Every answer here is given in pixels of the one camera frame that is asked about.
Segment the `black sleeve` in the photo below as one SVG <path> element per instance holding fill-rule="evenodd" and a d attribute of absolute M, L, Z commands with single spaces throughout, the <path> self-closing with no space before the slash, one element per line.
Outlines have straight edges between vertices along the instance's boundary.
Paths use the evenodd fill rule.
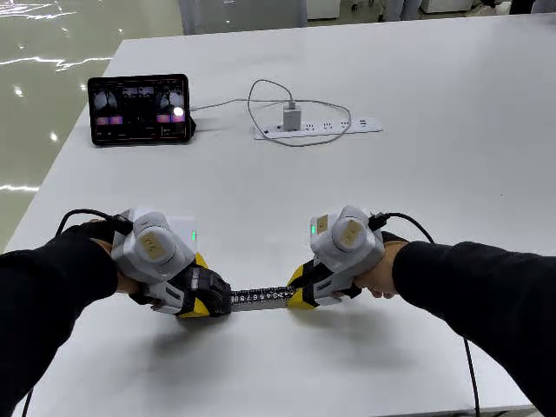
<path fill-rule="evenodd" d="M 409 243 L 394 285 L 490 354 L 544 415 L 556 415 L 556 258 L 464 242 Z"/>
<path fill-rule="evenodd" d="M 83 235 L 0 255 L 0 416 L 43 376 L 83 309 L 116 286 L 114 262 Z"/>

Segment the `measuring tape blade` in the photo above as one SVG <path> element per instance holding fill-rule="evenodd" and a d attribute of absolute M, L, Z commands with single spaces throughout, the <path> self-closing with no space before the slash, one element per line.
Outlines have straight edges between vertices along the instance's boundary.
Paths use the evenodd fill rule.
<path fill-rule="evenodd" d="M 296 288 L 272 287 L 232 291 L 232 311 L 268 310 L 285 308 Z"/>

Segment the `power strip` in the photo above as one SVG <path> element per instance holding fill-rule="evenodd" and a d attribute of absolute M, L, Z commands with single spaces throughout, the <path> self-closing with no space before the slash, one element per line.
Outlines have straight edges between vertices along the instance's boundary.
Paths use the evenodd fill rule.
<path fill-rule="evenodd" d="M 324 136 L 339 135 L 348 125 L 347 119 L 326 119 L 320 122 L 301 122 L 300 130 L 287 132 L 282 130 L 280 124 L 261 127 L 266 136 L 271 139 L 284 137 Z M 352 117 L 348 133 L 380 132 L 383 128 L 374 117 Z M 255 139 L 263 139 L 261 132 L 255 132 Z"/>

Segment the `black cable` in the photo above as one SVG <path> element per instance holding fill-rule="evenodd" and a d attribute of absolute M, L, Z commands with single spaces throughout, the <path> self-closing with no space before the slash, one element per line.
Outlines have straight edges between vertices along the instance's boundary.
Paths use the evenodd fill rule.
<path fill-rule="evenodd" d="M 112 223 L 112 225 L 114 226 L 114 230 L 117 230 L 118 232 L 124 235 L 128 234 L 129 232 L 131 232 L 131 230 L 133 230 L 133 222 L 131 222 L 129 219 L 126 219 L 122 215 L 107 215 L 102 211 L 93 210 L 90 208 L 80 208 L 80 209 L 77 208 L 75 210 L 69 211 L 62 217 L 62 220 L 60 221 L 60 225 L 58 226 L 58 229 L 54 234 L 55 237 L 62 234 L 63 230 L 66 227 L 66 223 L 68 222 L 69 218 L 73 215 L 96 215 L 97 217 L 101 217 L 105 221 Z M 35 388 L 33 387 L 27 393 L 27 398 L 25 399 L 25 405 L 23 406 L 23 411 L 21 413 L 22 417 L 27 417 L 27 412 L 29 411 L 29 405 L 31 403 L 31 397 L 33 396 L 34 389 Z"/>
<path fill-rule="evenodd" d="M 417 222 L 410 215 L 404 215 L 403 213 L 379 213 L 377 215 L 372 215 L 368 219 L 368 226 L 371 230 L 375 231 L 384 226 L 390 217 L 399 217 L 401 219 L 411 222 L 420 232 L 425 235 L 430 243 L 434 243 L 433 237 L 423 228 L 419 222 Z M 471 349 L 469 348 L 469 341 L 464 337 L 463 346 L 466 349 L 467 365 L 469 366 L 469 375 L 471 376 L 471 385 L 473 386 L 473 397 L 475 401 L 475 417 L 480 417 L 480 405 L 479 405 L 479 389 L 477 388 L 477 380 L 475 379 L 475 369 L 473 367 L 473 359 L 471 358 Z"/>
<path fill-rule="evenodd" d="M 56 231 L 56 234 L 54 236 L 58 236 L 63 232 L 64 228 L 66 227 L 66 223 L 68 222 L 69 218 L 73 215 L 97 215 L 98 217 L 102 217 L 107 222 L 111 222 L 112 219 L 114 218 L 114 216 L 107 215 L 102 211 L 91 210 L 89 208 L 80 208 L 80 209 L 77 208 L 63 215 L 62 220 L 60 221 L 60 226 L 58 226 L 58 230 Z"/>
<path fill-rule="evenodd" d="M 27 399 L 25 400 L 25 405 L 23 406 L 23 412 L 21 413 L 22 417 L 27 416 L 27 411 L 29 410 L 29 404 L 31 403 L 31 397 L 33 396 L 33 389 L 34 387 L 27 393 Z"/>

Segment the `hand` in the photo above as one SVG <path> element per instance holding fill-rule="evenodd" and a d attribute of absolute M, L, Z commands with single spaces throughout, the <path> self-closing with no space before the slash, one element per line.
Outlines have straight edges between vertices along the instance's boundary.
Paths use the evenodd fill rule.
<path fill-rule="evenodd" d="M 112 256 L 112 243 L 108 243 L 93 238 L 90 238 L 90 240 L 100 245 L 100 247 L 103 248 L 109 256 Z M 132 280 L 128 276 L 122 274 L 120 271 L 117 271 L 117 276 L 118 276 L 118 287 L 116 289 L 116 292 L 135 294 L 140 291 L 141 287 L 139 286 L 139 282 Z"/>
<path fill-rule="evenodd" d="M 392 277 L 392 267 L 398 252 L 407 245 L 407 242 L 395 235 L 389 235 L 399 240 L 384 242 L 384 256 L 381 261 L 370 271 L 355 278 L 354 283 L 359 288 L 368 288 L 374 298 L 390 299 L 398 294 Z"/>
<path fill-rule="evenodd" d="M 78 226 L 72 226 L 64 231 L 64 233 L 76 233 L 79 235 L 85 235 L 90 238 L 91 241 L 98 244 L 103 248 L 108 256 L 112 256 L 112 241 L 114 241 L 114 229 L 110 224 L 104 220 L 91 220 L 80 224 Z M 117 271 L 118 286 L 116 291 L 118 293 L 134 294 L 141 290 L 139 282 L 132 280 L 128 276 Z"/>

